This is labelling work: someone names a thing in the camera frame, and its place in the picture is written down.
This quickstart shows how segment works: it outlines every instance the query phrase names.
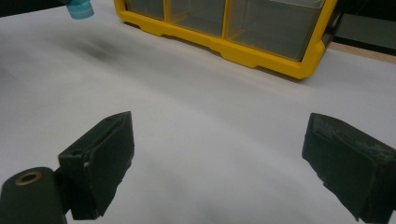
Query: screw hole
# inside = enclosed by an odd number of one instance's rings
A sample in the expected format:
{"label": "screw hole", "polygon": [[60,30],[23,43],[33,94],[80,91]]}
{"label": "screw hole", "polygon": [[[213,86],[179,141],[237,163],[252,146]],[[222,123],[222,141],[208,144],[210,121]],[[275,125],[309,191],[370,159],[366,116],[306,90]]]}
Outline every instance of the screw hole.
{"label": "screw hole", "polygon": [[17,180],[15,180],[15,184],[18,186],[28,185],[36,182],[39,178],[41,178],[41,173],[30,172],[20,176]]}

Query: blue bottle cap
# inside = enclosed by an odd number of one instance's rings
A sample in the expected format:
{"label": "blue bottle cap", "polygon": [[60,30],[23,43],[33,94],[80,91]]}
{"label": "blue bottle cap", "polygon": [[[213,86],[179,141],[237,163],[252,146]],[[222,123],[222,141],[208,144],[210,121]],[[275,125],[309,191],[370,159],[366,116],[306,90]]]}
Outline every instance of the blue bottle cap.
{"label": "blue bottle cap", "polygon": [[90,0],[72,0],[66,4],[70,16],[75,20],[83,20],[93,15]]}

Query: yellow plastic organizer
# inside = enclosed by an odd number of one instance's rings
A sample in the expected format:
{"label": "yellow plastic organizer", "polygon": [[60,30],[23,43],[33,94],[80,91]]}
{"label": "yellow plastic organizer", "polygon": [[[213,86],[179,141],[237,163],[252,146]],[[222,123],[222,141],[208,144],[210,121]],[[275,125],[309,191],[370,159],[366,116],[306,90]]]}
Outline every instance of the yellow plastic organizer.
{"label": "yellow plastic organizer", "polygon": [[305,78],[325,51],[337,0],[114,0],[118,15],[153,35],[206,46],[224,59]]}

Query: white table surface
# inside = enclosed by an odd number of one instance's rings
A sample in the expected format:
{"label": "white table surface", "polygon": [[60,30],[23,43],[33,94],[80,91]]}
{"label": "white table surface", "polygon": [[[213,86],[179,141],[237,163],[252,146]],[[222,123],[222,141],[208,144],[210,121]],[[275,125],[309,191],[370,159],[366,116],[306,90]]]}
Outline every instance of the white table surface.
{"label": "white table surface", "polygon": [[396,64],[328,49],[303,81],[149,35],[112,1],[0,18],[0,182],[127,110],[135,157],[104,217],[69,223],[356,223],[301,157],[311,112],[396,147]]}

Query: white tabletop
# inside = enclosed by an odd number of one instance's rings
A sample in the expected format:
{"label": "white tabletop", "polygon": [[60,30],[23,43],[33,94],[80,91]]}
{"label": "white tabletop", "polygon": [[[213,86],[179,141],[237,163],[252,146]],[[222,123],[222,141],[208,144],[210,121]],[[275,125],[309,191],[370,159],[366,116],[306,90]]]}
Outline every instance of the white tabletop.
{"label": "white tabletop", "polygon": [[0,182],[131,110],[135,157],[112,224],[356,223],[301,157],[311,112],[396,147],[396,64],[328,49],[296,81],[149,35],[112,1],[0,18]]}

